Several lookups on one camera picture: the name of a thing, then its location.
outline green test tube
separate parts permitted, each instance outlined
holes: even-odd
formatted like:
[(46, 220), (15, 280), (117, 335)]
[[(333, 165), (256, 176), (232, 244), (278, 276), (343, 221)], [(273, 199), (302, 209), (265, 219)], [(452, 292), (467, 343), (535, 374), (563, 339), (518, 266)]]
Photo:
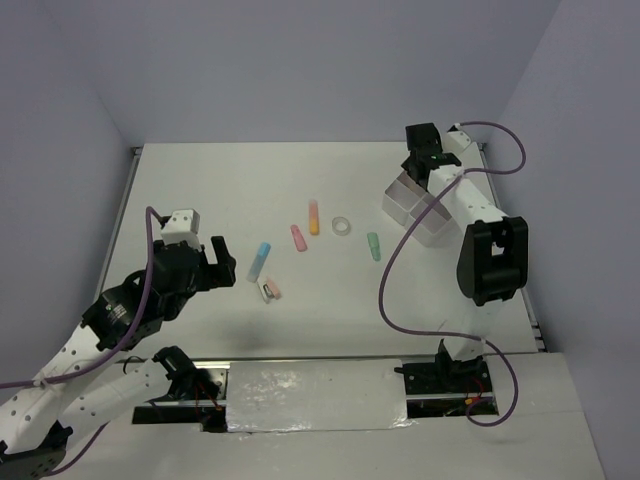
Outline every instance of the green test tube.
[(371, 256), (376, 262), (379, 262), (380, 240), (378, 240), (378, 234), (376, 232), (367, 233), (367, 241), (369, 242), (369, 250), (371, 250)]

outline black mount bracket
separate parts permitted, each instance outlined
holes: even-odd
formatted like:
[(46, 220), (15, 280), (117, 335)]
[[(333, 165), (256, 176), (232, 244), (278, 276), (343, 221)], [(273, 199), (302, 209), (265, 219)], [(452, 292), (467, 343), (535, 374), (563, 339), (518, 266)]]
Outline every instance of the black mount bracket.
[(73, 430), (56, 422), (40, 446), (26, 452), (6, 454), (0, 441), (0, 480), (35, 480), (46, 477), (64, 460), (67, 439)]
[[(495, 246), (501, 250), (494, 254)], [(467, 226), (458, 259), (458, 286), (479, 307), (509, 300), (527, 283), (529, 227), (522, 217)]]
[(156, 353), (153, 361), (160, 363), (167, 370), (167, 379), (172, 382), (167, 393), (168, 399), (191, 398), (196, 388), (211, 398), (217, 398), (220, 387), (213, 383), (209, 372), (196, 368), (179, 347), (163, 348)]
[(440, 133), (433, 123), (409, 125), (405, 132), (409, 158), (402, 163), (402, 168), (425, 191), (428, 191), (431, 170), (443, 165), (462, 166), (453, 153), (442, 152)]
[[(153, 244), (151, 292), (138, 329), (123, 351), (133, 349), (142, 339), (160, 331), (162, 322), (175, 320), (187, 301), (197, 292), (235, 284), (236, 260), (229, 254), (223, 237), (211, 237), (218, 263), (209, 264), (204, 251), (194, 250), (186, 242)], [(99, 350), (114, 348), (133, 322), (144, 284), (145, 271), (129, 275), (116, 287), (102, 292), (82, 315), (82, 327), (88, 326), (100, 339)]]

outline blue test tube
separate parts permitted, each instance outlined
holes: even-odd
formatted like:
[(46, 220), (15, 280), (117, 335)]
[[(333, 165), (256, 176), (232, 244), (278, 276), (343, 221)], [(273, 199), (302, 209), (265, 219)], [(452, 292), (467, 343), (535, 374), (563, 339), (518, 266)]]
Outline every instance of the blue test tube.
[(258, 249), (258, 253), (256, 253), (256, 258), (253, 259), (253, 263), (251, 264), (251, 269), (249, 270), (249, 274), (247, 275), (247, 280), (255, 283), (258, 280), (258, 276), (260, 275), (260, 271), (264, 266), (264, 262), (267, 260), (267, 255), (271, 251), (271, 245), (266, 242), (262, 242), (260, 248)]

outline small plastic tube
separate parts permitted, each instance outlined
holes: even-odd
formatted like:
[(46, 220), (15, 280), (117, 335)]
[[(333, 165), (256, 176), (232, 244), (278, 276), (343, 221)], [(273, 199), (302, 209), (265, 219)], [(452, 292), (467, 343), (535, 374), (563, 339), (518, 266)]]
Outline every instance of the small plastic tube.
[(320, 233), (318, 202), (316, 200), (309, 200), (309, 233), (311, 235), (318, 235)]
[(293, 235), (293, 243), (296, 244), (296, 250), (299, 252), (307, 251), (307, 242), (305, 242), (300, 227), (297, 225), (291, 225), (291, 235)]
[(367, 241), (369, 242), (369, 250), (371, 250), (371, 256), (376, 262), (380, 261), (380, 240), (376, 232), (367, 233)]
[(258, 276), (260, 275), (260, 271), (264, 266), (264, 262), (267, 260), (267, 255), (271, 251), (271, 245), (266, 242), (262, 242), (260, 248), (258, 249), (258, 253), (256, 253), (256, 258), (253, 259), (253, 263), (251, 264), (251, 269), (249, 269), (249, 274), (247, 275), (247, 280), (255, 283), (258, 280)]

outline small toy object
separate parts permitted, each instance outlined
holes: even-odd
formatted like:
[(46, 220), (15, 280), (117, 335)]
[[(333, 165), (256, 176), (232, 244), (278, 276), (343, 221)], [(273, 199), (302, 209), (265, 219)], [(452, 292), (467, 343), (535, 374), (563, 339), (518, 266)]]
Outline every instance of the small toy object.
[(316, 200), (309, 200), (309, 233), (311, 235), (318, 235), (320, 233), (318, 202)]
[(369, 250), (371, 250), (371, 256), (376, 262), (380, 261), (380, 240), (376, 232), (367, 233), (367, 241), (369, 242)]
[(271, 245), (266, 242), (262, 242), (260, 244), (260, 248), (258, 249), (258, 253), (256, 253), (256, 258), (253, 259), (253, 263), (251, 264), (251, 268), (249, 269), (249, 274), (247, 275), (247, 280), (255, 283), (258, 280), (258, 276), (260, 275), (260, 271), (264, 266), (264, 262), (267, 260), (267, 255), (271, 251)]
[(349, 223), (349, 220), (344, 217), (336, 217), (331, 222), (331, 228), (333, 228), (333, 233), (344, 237), (345, 235), (349, 235), (349, 232), (351, 231), (351, 224)]
[(272, 299), (280, 300), (282, 298), (282, 293), (280, 293), (280, 289), (269, 277), (258, 277), (258, 289), (260, 290), (260, 295), (262, 295), (262, 299), (264, 303), (271, 302)]
[(299, 252), (307, 251), (307, 242), (305, 242), (300, 227), (297, 225), (291, 225), (291, 235), (293, 235), (293, 242), (296, 244), (296, 250)]

